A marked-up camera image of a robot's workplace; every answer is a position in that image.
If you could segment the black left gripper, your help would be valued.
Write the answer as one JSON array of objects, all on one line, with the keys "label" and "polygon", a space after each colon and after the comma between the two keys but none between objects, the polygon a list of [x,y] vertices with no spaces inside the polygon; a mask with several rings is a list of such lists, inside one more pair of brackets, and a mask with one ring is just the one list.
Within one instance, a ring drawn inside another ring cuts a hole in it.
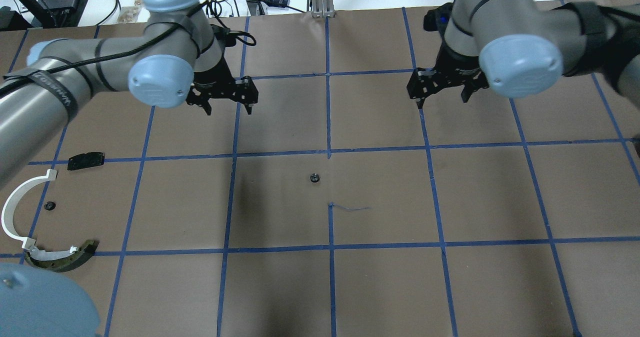
[{"label": "black left gripper", "polygon": [[189,106],[198,106],[208,115],[212,114],[211,99],[226,99],[242,104],[251,116],[259,101],[259,91],[251,76],[236,79],[227,62],[222,59],[208,70],[195,72],[186,97]]}]

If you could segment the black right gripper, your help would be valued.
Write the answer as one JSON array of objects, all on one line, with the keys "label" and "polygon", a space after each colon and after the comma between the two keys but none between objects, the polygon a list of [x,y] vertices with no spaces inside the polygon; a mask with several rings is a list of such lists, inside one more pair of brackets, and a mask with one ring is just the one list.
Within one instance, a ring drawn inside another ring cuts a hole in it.
[{"label": "black right gripper", "polygon": [[407,95],[416,102],[419,110],[426,98],[448,88],[462,86],[461,100],[468,103],[479,90],[489,88],[485,73],[480,68],[477,56],[466,56],[442,44],[439,46],[435,65],[432,68],[415,68],[407,82]]}]

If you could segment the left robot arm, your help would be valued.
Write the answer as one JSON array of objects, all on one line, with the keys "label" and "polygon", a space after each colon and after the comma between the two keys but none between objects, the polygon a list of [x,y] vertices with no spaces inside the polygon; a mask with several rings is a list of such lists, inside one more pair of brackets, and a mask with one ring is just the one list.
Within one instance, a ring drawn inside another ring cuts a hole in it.
[{"label": "left robot arm", "polygon": [[[210,99],[258,102],[251,77],[233,78],[224,50],[242,33],[211,25],[200,0],[142,0],[150,12],[142,36],[56,39],[30,49],[27,66],[1,84],[1,184],[6,185],[42,146],[66,127],[98,93],[130,92],[162,109],[183,103],[211,113]],[[26,180],[1,212],[2,229],[21,242],[28,265],[1,264],[3,337],[95,337],[100,324],[89,294],[64,275],[86,262],[97,243],[46,252],[13,226],[18,202],[57,171]]]}]

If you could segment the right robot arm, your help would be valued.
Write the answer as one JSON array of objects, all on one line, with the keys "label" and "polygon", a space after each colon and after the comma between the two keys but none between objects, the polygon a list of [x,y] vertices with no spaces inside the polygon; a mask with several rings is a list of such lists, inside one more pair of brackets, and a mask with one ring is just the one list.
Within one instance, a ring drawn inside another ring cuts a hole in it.
[{"label": "right robot arm", "polygon": [[423,29],[441,37],[432,68],[416,68],[407,95],[426,98],[462,86],[517,99],[550,89],[561,77],[590,73],[639,106],[639,5],[570,2],[549,10],[534,0],[453,0],[428,11]]}]

